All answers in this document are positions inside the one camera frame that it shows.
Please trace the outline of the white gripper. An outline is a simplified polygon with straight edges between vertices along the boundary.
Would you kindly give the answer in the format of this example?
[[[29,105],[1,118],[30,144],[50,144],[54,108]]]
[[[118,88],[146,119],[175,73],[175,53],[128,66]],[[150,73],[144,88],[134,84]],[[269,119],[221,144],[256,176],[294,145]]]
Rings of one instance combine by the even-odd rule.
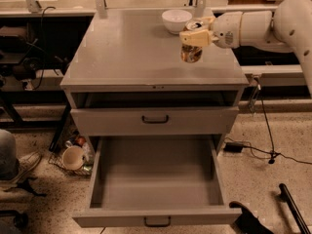
[[[195,47],[207,47],[214,43],[220,48],[236,49],[240,46],[240,30],[242,12],[224,13],[215,18],[209,16],[201,18],[203,27],[207,29],[181,31],[179,39],[182,44]]]

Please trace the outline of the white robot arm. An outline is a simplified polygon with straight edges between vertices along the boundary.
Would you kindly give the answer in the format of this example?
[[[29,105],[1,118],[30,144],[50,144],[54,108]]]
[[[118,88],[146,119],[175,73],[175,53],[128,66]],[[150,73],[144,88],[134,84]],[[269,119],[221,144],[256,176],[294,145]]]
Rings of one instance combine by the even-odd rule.
[[[179,33],[183,46],[214,44],[295,54],[312,94],[312,1],[284,0],[275,11],[229,12],[188,21]]]

